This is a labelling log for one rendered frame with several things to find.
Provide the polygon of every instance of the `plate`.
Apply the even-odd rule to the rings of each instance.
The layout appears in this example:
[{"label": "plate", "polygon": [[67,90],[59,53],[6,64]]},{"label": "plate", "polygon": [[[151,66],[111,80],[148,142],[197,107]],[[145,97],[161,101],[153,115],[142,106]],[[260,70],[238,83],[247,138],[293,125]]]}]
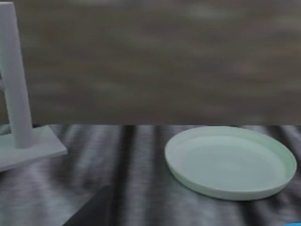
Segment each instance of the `plate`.
[{"label": "plate", "polygon": [[174,177],[188,188],[234,201],[280,192],[297,169],[291,151],[275,139],[225,126],[175,135],[165,147],[165,158]]}]

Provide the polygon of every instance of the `white plate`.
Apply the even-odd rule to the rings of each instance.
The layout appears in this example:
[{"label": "white plate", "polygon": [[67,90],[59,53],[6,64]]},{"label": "white plate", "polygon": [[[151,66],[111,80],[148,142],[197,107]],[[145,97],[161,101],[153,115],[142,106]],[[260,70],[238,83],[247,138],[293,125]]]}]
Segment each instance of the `white plate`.
[{"label": "white plate", "polygon": [[235,127],[200,127],[174,136],[165,147],[172,174],[188,188],[226,200],[254,200],[281,191],[297,162],[280,142]]}]

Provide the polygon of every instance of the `round plate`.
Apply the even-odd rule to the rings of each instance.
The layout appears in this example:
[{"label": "round plate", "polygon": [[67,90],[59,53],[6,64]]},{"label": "round plate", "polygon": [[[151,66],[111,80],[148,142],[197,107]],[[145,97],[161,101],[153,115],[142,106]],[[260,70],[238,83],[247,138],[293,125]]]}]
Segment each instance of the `round plate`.
[{"label": "round plate", "polygon": [[257,132],[224,126],[177,134],[165,147],[172,174],[188,188],[226,200],[254,200],[281,191],[297,162],[280,142]]}]

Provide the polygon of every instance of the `white stand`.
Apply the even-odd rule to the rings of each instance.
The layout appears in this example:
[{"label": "white stand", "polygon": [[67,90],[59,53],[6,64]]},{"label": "white stand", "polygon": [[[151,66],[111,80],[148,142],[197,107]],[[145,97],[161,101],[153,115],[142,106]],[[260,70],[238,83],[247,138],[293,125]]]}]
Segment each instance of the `white stand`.
[{"label": "white stand", "polygon": [[0,73],[12,132],[0,136],[0,171],[67,153],[50,127],[32,128],[13,2],[0,2]]}]

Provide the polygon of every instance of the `white rod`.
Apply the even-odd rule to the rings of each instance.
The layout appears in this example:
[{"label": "white rod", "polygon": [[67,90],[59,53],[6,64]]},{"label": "white rod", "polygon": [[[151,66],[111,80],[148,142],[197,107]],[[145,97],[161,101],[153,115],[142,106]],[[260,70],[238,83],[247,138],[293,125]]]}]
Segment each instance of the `white rod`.
[{"label": "white rod", "polygon": [[13,2],[0,2],[0,70],[16,148],[33,145],[32,118]]}]

